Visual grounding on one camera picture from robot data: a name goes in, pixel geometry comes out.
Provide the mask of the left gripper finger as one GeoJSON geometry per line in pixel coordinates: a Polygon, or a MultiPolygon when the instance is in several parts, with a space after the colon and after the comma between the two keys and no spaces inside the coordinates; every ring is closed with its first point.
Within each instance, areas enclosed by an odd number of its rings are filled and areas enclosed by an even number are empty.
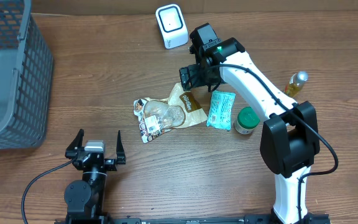
{"type": "Polygon", "coordinates": [[[121,140],[121,131],[117,133],[117,143],[116,143],[116,164],[126,164],[126,155],[124,152],[124,147],[121,140]]]}
{"type": "Polygon", "coordinates": [[[83,143],[84,130],[80,129],[74,140],[66,148],[65,157],[66,158],[75,158],[78,154],[78,150],[82,147],[83,143]]]}

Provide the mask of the teal snack packet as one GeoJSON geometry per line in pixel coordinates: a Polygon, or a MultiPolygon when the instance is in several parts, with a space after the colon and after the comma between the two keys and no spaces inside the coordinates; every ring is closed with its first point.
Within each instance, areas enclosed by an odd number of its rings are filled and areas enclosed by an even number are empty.
{"type": "Polygon", "coordinates": [[[213,91],[206,125],[230,131],[235,97],[235,93],[213,91]]]}

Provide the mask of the brown Pantree snack bag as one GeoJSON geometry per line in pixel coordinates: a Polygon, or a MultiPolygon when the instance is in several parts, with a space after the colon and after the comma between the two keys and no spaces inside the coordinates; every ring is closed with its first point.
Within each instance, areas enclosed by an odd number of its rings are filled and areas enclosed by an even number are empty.
{"type": "Polygon", "coordinates": [[[190,91],[176,83],[168,98],[139,98],[133,102],[142,142],[148,143],[173,130],[183,129],[207,120],[207,115],[190,91]]]}

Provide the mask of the green lid white jar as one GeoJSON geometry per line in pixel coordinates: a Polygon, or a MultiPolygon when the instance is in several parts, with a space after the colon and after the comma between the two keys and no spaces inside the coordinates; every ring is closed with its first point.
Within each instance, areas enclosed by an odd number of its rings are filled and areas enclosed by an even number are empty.
{"type": "Polygon", "coordinates": [[[240,134],[251,134],[259,125],[260,119],[251,107],[241,109],[234,122],[234,128],[240,134]]]}

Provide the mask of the yellow drink bottle silver cap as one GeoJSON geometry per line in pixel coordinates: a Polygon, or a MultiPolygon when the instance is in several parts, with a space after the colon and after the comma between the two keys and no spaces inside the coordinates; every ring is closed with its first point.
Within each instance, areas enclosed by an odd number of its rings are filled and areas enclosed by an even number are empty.
{"type": "Polygon", "coordinates": [[[308,81],[308,73],[306,71],[299,71],[295,73],[290,81],[284,88],[284,94],[293,98],[295,97],[304,87],[305,83],[308,81]]]}

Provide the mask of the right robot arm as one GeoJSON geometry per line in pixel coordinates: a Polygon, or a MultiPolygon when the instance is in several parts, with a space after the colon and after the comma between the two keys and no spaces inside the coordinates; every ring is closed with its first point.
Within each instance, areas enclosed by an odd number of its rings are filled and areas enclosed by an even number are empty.
{"type": "Polygon", "coordinates": [[[319,153],[316,111],[279,90],[253,63],[238,40],[221,40],[210,24],[191,34],[190,53],[196,63],[180,69],[184,90],[222,83],[232,86],[263,124],[260,154],[275,174],[273,214],[279,223],[309,223],[306,180],[319,153]]]}

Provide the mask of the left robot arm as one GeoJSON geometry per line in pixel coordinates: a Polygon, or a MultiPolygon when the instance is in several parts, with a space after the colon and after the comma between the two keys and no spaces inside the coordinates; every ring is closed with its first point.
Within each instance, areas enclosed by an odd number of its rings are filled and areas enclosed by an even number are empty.
{"type": "Polygon", "coordinates": [[[116,171],[117,165],[126,163],[121,134],[117,134],[115,159],[105,158],[103,140],[89,140],[83,146],[83,136],[84,130],[80,129],[65,151],[65,157],[82,171],[82,179],[73,181],[65,189],[65,223],[112,223],[110,214],[103,211],[104,189],[107,172],[116,171]]]}

